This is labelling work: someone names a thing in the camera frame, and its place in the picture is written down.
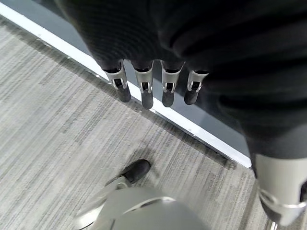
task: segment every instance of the white trim strip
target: white trim strip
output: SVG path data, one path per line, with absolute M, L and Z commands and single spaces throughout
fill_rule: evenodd
M 36 24 L 35 22 L 31 21 L 30 19 L 14 11 L 13 9 L 4 5 L 1 2 L 0 2 L 0 15 L 12 21 L 13 23 L 17 24 L 18 26 L 22 27 L 23 29 L 27 30 L 28 32 L 32 33 L 34 36 L 48 43 L 49 45 L 61 51 L 65 55 L 71 57 L 75 61 L 79 62 L 81 65 L 87 67 L 88 69 L 96 73 L 96 76 L 104 78 L 108 81 L 105 72 L 100 68 L 100 66 L 95 62 L 95 60 L 91 56 L 85 54 L 76 47 L 70 45 L 69 43 L 59 38 L 58 36 L 54 35 L 47 29 L 41 27 L 40 25 Z M 140 101 L 141 93 L 139 88 L 130 82 L 128 82 L 128 85 L 130 88 L 131 96 Z M 174 122 L 184 130 L 187 130 L 191 135 L 198 137 L 205 143 L 214 147 L 217 151 L 233 159 L 234 161 L 242 164 L 243 166 L 247 168 L 251 166 L 250 159 L 244 154 L 232 148 L 231 146 L 221 141 L 216 136 L 212 135 L 208 131 L 199 127 L 197 124 L 188 120 L 187 118 L 177 113 L 173 109 L 164 107 L 162 102 L 159 101 L 158 99 L 153 98 L 153 103 L 154 104 L 151 111 L 153 111 L 154 113 L 158 113 L 166 117 L 167 119 Z

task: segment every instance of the black rubber fingertip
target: black rubber fingertip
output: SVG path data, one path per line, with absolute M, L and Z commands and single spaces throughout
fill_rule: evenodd
M 154 97 L 153 92 L 148 93 L 147 91 L 144 91 L 142 93 L 142 105 L 145 109 L 151 109 L 154 105 Z
M 126 177 L 127 180 L 133 184 L 144 177 L 150 168 L 151 164 L 148 160 L 140 159 L 126 167 L 120 175 Z
M 130 94 L 130 90 L 129 90 L 129 87 L 127 86 L 125 89 L 122 88 L 122 86 L 120 86 L 118 88 L 117 91 L 117 95 L 118 95 L 118 98 L 122 101 L 122 102 L 128 102 L 130 101 L 131 99 L 131 94 Z
M 165 107 L 171 107 L 174 103 L 174 93 L 167 90 L 162 94 L 162 103 Z
M 186 91 L 186 94 L 184 95 L 184 102 L 188 105 L 194 104 L 197 100 L 198 92 L 192 90 L 192 91 Z

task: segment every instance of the gray carpet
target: gray carpet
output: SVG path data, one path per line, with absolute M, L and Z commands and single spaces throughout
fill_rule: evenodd
M 253 173 L 26 32 L 0 21 L 0 229 L 71 230 L 82 204 L 138 158 L 213 230 L 260 230 Z M 284 229 L 303 229 L 307 216 Z

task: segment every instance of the metal joint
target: metal joint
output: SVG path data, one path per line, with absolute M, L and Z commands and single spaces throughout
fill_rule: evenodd
M 120 62 L 120 70 L 117 73 L 108 73 L 106 72 L 107 77 L 109 78 L 110 82 L 114 86 L 115 89 L 118 90 L 118 86 L 115 83 L 115 80 L 120 79 L 120 82 L 123 86 L 123 89 L 127 88 L 127 77 L 126 77 L 126 72 L 124 68 L 124 64 L 121 61 Z
M 150 68 L 150 70 L 146 71 L 146 72 L 140 72 L 135 70 L 135 75 L 136 75 L 136 79 L 138 81 L 141 93 L 144 93 L 144 88 L 143 88 L 143 83 L 147 83 L 148 85 L 148 93 L 151 93 L 153 90 L 153 64 Z
M 180 72 L 182 70 L 183 65 L 181 66 L 180 70 L 175 72 L 175 73 L 167 72 L 162 61 L 161 61 L 161 66 L 162 66 L 162 85 L 163 85 L 163 91 L 167 92 L 166 86 L 167 86 L 168 83 L 171 83 L 172 84 L 171 92 L 174 93 L 175 88 L 176 88 L 176 84 L 177 84 L 177 81 L 178 81 L 178 78 L 179 78 L 179 74 L 180 74 Z
M 193 83 L 198 82 L 199 85 L 198 85 L 196 92 L 199 92 L 202 86 L 202 81 L 207 75 L 208 73 L 200 74 L 200 73 L 196 73 L 195 71 L 191 70 L 189 73 L 189 78 L 188 78 L 188 86 L 187 86 L 188 91 L 192 91 Z

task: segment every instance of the robotic hand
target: robotic hand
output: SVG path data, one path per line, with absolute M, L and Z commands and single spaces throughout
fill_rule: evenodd
M 165 106 L 185 63 L 186 104 L 203 87 L 241 124 L 268 217 L 288 225 L 306 208 L 306 1 L 57 2 L 121 101 L 130 100 L 123 59 L 134 66 L 147 109 L 153 60 L 162 63 Z

